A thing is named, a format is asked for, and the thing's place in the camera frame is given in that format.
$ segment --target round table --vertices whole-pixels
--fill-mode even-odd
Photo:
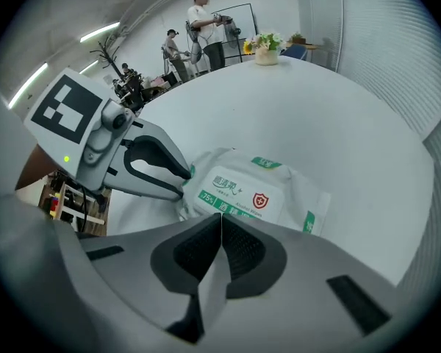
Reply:
[[[321,236],[394,284],[404,275],[429,215],[433,162],[401,117],[358,84],[289,57],[250,61],[175,88],[140,118],[161,126],[188,163],[233,147],[299,170],[331,194]],[[109,234],[176,221],[170,202],[112,193]]]

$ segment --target small potted plant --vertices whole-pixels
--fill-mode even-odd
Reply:
[[[259,65],[278,64],[279,50],[284,47],[281,35],[277,33],[263,33],[255,35],[243,44],[245,55],[255,53],[255,62]]]
[[[291,35],[291,38],[289,38],[289,42],[294,44],[306,44],[306,38],[304,38],[300,33],[296,32]]]

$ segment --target red shield logo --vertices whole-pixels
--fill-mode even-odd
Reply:
[[[257,209],[262,209],[266,207],[269,199],[263,193],[255,193],[255,196],[253,196],[253,206]]]

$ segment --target blue chair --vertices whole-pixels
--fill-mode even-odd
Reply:
[[[307,48],[300,44],[293,44],[290,48],[284,51],[281,55],[293,57],[299,60],[305,60],[307,55]]]

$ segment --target fluorescent ceiling light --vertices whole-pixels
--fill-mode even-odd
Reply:
[[[97,62],[98,62],[98,60],[95,61],[95,62],[93,62],[93,63],[91,63],[88,67],[83,68],[83,69],[80,71],[80,74],[82,74],[83,72],[85,72],[87,69],[93,67]]]
[[[40,74],[43,73],[43,71],[47,68],[47,63],[44,63],[41,65],[41,68],[39,68],[36,72],[33,73],[33,75],[28,78],[28,81],[24,83],[24,85],[18,90],[18,92],[15,94],[11,102],[8,104],[8,108],[12,108],[13,105],[16,103],[17,100],[21,97],[21,94],[24,93],[24,91],[31,85],[31,83],[38,77]]]
[[[116,22],[115,24],[102,27],[101,29],[96,30],[95,32],[91,32],[90,34],[85,35],[84,37],[80,38],[80,43],[86,41],[87,39],[90,39],[91,37],[94,37],[95,35],[101,34],[102,32],[106,32],[108,30],[114,29],[115,27],[118,27],[119,22]]]

